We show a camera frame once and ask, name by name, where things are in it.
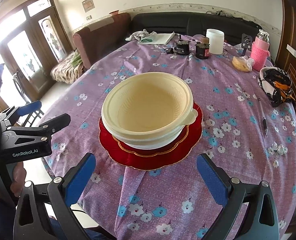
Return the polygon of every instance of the pink knitted thermos cover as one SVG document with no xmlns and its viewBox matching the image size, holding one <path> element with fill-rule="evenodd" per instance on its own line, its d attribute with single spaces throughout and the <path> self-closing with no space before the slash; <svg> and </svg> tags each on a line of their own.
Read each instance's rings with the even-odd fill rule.
<svg viewBox="0 0 296 240">
<path fill-rule="evenodd" d="M 268 56 L 270 56 L 268 50 L 260 49 L 256 46 L 255 43 L 253 43 L 252 53 L 250 54 L 250 57 L 255 60 L 253 69 L 260 71 L 265 66 L 265 62 Z"/>
</svg>

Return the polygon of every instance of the metal screw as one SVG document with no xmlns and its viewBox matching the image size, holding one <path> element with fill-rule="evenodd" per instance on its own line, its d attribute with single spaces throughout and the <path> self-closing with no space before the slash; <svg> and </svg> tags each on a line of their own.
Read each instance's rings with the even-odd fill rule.
<svg viewBox="0 0 296 240">
<path fill-rule="evenodd" d="M 264 187 L 268 187 L 268 186 L 269 186 L 268 182 L 265 181 L 265 180 L 263 180 L 263 181 L 261 182 L 261 184 L 262 184 Z"/>
<path fill-rule="evenodd" d="M 236 177 L 231 178 L 231 182 L 234 184 L 238 184 L 240 182 L 240 180 Z"/>
<path fill-rule="evenodd" d="M 55 177 L 54 179 L 53 179 L 53 182 L 54 183 L 60 183 L 62 181 L 62 178 L 61 177 Z"/>
<path fill-rule="evenodd" d="M 26 181 L 25 187 L 30 187 L 32 185 L 32 182 L 30 180 Z"/>
</svg>

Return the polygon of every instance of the brown sofa armrest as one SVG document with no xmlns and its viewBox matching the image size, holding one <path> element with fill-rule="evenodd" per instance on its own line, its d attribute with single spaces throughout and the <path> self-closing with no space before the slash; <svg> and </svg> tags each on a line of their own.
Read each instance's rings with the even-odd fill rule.
<svg viewBox="0 0 296 240">
<path fill-rule="evenodd" d="M 121 13 L 90 24 L 73 35 L 72 40 L 86 69 L 90 69 L 110 47 L 125 37 L 130 22 L 130 14 Z"/>
</svg>

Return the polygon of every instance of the beige plastic bowl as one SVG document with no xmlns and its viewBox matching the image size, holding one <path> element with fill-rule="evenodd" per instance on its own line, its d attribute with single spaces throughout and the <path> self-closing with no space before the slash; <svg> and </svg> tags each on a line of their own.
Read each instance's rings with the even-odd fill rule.
<svg viewBox="0 0 296 240">
<path fill-rule="evenodd" d="M 185 125 L 192 124 L 198 114 L 192 105 L 191 90 L 182 79 L 149 72 L 116 85 L 104 101 L 102 119 L 119 140 L 149 148 L 170 143 Z"/>
</svg>

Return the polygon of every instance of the purple floral tablecloth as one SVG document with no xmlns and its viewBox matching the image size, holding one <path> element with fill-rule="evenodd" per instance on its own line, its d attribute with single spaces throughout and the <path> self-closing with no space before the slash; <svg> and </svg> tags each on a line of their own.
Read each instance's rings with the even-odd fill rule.
<svg viewBox="0 0 296 240">
<path fill-rule="evenodd" d="M 42 120 L 62 113 L 71 116 L 70 125 L 52 137 L 53 153 L 45 158 L 48 172 L 63 176 L 91 152 L 96 169 L 78 203 L 99 225 L 118 239 L 201 239 L 221 210 L 196 168 L 197 155 L 207 153 L 230 177 L 245 183 L 270 183 L 283 235 L 296 205 L 293 106 L 284 103 L 272 108 L 257 84 L 258 72 L 244 73 L 232 66 L 232 57 L 240 51 L 229 44 L 222 55 L 211 55 L 208 60 L 192 54 L 169 55 L 167 47 L 129 42 L 71 85 Z M 109 158 L 98 140 L 98 120 L 104 99 L 115 85 L 151 71 L 174 74 L 189 85 L 204 114 L 203 133 L 180 163 L 139 171 Z M 267 119 L 267 138 L 258 97 Z M 287 153 L 277 150 L 280 144 Z M 228 239 L 236 234 L 246 208 L 242 205 Z"/>
</svg>

